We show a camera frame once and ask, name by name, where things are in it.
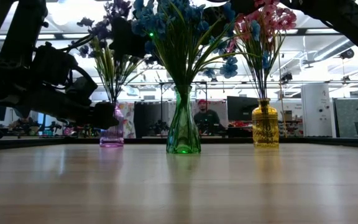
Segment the ceiling light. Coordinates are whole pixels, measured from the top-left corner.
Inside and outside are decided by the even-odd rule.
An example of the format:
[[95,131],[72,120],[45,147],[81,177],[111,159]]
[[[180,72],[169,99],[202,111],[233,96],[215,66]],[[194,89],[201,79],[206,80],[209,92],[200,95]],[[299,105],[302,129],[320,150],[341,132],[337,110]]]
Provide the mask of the ceiling light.
[[53,34],[40,34],[38,35],[38,39],[50,40],[50,39],[56,39],[56,37]]
[[65,39],[81,39],[87,35],[88,34],[63,34],[63,37]]
[[287,30],[287,34],[296,34],[297,32],[298,32],[298,29]]
[[0,40],[5,40],[6,39],[6,35],[0,35]]
[[334,29],[308,29],[307,34],[338,34],[339,32]]

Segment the pink vase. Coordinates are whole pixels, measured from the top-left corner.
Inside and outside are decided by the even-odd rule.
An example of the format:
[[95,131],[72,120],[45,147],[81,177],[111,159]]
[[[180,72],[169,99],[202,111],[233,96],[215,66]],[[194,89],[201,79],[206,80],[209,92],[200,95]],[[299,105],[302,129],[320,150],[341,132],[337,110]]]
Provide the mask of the pink vase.
[[118,103],[113,116],[119,121],[119,124],[101,131],[99,141],[101,147],[117,148],[124,146],[124,115],[122,115]]

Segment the red cap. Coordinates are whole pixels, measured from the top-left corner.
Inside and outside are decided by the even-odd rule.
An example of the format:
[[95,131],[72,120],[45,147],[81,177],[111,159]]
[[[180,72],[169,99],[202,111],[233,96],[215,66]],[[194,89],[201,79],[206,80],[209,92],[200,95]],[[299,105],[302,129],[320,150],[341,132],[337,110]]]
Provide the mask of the red cap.
[[200,104],[200,103],[206,103],[206,100],[204,100],[204,99],[199,100],[197,104]]

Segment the person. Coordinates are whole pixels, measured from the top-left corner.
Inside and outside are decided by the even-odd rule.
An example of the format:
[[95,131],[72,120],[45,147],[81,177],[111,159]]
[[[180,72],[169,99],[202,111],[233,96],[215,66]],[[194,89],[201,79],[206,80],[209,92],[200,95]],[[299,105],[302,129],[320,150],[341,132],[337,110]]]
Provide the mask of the person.
[[39,123],[34,121],[31,117],[19,118],[8,126],[10,131],[20,131],[28,135],[36,135],[39,130]]
[[209,124],[220,124],[217,112],[214,110],[207,110],[206,104],[206,100],[198,101],[198,108],[200,111],[194,115],[195,122],[198,124],[207,121]]

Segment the desk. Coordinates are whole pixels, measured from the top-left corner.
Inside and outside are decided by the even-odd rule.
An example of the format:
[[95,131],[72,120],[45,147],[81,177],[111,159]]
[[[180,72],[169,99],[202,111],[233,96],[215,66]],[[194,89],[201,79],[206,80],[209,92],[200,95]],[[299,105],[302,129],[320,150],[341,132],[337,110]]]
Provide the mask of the desk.
[[358,223],[358,148],[71,144],[0,151],[0,223]]

